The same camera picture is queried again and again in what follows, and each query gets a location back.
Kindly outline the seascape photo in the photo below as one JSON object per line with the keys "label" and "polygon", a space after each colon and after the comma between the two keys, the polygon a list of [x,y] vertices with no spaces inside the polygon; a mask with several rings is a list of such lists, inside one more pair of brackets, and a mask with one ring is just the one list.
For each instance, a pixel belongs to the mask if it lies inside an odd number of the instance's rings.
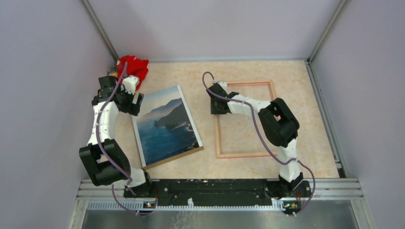
{"label": "seascape photo", "polygon": [[143,169],[203,149],[203,143],[179,85],[143,97],[132,124]]}

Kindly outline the pink wooden picture frame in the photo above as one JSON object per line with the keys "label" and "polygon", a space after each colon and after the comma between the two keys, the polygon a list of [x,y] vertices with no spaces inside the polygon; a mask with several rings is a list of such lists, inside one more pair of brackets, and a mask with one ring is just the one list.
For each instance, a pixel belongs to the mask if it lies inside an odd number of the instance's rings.
{"label": "pink wooden picture frame", "polygon": [[[276,93],[271,81],[228,83],[228,92],[259,100],[274,100]],[[269,156],[256,133],[253,119],[245,114],[214,116],[215,152],[218,159]]]}

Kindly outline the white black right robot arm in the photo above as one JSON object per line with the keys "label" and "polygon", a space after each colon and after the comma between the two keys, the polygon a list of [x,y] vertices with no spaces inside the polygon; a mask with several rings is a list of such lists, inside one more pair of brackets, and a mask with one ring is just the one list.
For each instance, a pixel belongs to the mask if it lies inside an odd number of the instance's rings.
{"label": "white black right robot arm", "polygon": [[265,188],[272,198],[309,198],[313,190],[304,182],[297,158],[299,122],[281,98],[273,101],[252,99],[237,92],[226,92],[226,86],[214,83],[206,88],[213,115],[242,114],[253,119],[256,133],[266,151],[281,165],[278,181]]}

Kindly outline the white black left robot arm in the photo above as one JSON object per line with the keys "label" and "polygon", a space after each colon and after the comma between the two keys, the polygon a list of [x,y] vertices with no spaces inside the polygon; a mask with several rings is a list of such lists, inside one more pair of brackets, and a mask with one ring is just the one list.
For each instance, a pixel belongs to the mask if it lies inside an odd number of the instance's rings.
{"label": "white black left robot arm", "polygon": [[94,123],[86,146],[79,149],[79,157],[95,186],[111,184],[135,187],[141,197],[153,192],[143,169],[132,168],[115,139],[119,112],[137,116],[144,95],[134,100],[139,78],[133,75],[118,79],[104,76],[99,79],[100,89],[92,100]]}

